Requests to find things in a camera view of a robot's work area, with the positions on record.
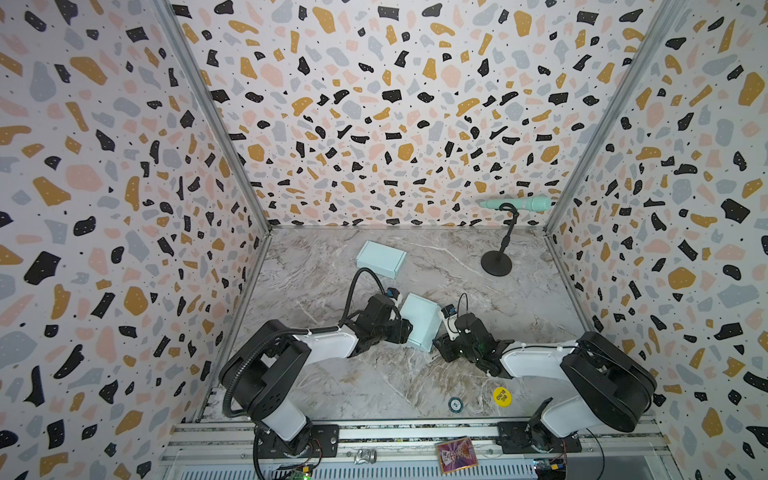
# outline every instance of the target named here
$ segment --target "microphone stand base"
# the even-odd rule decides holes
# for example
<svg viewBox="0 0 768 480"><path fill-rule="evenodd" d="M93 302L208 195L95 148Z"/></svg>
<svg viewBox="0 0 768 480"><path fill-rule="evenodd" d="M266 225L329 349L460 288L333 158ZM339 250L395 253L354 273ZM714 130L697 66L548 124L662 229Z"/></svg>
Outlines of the microphone stand base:
<svg viewBox="0 0 768 480"><path fill-rule="evenodd" d="M493 276L505 276L512 271L512 260L506 253L499 255L498 250L485 252L480 259L480 265L486 273Z"/></svg>

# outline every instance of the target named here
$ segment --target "yellow poker chip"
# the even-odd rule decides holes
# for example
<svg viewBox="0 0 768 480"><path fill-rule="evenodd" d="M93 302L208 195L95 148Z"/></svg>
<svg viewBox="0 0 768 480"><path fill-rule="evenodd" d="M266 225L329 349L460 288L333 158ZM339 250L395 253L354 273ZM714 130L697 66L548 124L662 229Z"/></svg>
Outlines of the yellow poker chip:
<svg viewBox="0 0 768 480"><path fill-rule="evenodd" d="M512 394L509 390L500 386L493 391L493 400L498 406L508 407L512 404Z"/></svg>

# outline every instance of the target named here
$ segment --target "turquoise microphone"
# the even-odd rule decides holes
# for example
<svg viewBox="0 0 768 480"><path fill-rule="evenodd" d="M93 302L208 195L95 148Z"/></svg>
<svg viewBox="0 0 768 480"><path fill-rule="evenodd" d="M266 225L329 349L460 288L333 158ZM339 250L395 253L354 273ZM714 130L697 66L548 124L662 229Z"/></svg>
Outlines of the turquoise microphone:
<svg viewBox="0 0 768 480"><path fill-rule="evenodd" d="M486 273L490 273L493 276L508 275L512 271L512 260L504 253L504 250L509 245L512 229L515 228L515 224L518 222L519 210L545 212L552 208L552 200L543 195L524 198L496 198L480 202L480 207L512 213L512 221L509 223L507 234L502 239L502 247L498 250L485 252L480 259L480 265Z"/></svg>

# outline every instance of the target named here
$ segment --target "microphone stand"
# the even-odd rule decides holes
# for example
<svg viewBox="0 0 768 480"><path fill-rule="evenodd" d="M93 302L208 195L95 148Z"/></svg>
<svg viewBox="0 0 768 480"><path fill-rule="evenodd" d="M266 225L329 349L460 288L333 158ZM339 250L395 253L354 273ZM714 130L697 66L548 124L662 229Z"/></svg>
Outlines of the microphone stand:
<svg viewBox="0 0 768 480"><path fill-rule="evenodd" d="M512 204L501 204L498 207L499 210L504 212L512 212L512 220L509 223L509 230L502 239L502 247L497 250L491 250L485 252L480 259L480 265L485 272L490 273L493 276L505 276L512 271L512 260L504 253L504 250L509 245L509 237L512 235L512 229L515 228L515 224L518 222L520 213L518 209Z"/></svg>

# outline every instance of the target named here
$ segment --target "side wall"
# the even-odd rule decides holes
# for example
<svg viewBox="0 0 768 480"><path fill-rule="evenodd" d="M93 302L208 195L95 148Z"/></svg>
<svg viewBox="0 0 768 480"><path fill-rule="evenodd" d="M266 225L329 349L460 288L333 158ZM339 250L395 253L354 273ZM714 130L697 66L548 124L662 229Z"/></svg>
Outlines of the side wall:
<svg viewBox="0 0 768 480"><path fill-rule="evenodd" d="M660 4L178 3L272 224L462 226L557 200Z"/></svg>
<svg viewBox="0 0 768 480"><path fill-rule="evenodd" d="M688 5L553 235L691 479L766 477L766 5Z"/></svg>
<svg viewBox="0 0 768 480"><path fill-rule="evenodd" d="M0 9L0 478L144 478L259 238L148 3L25 3Z"/></svg>

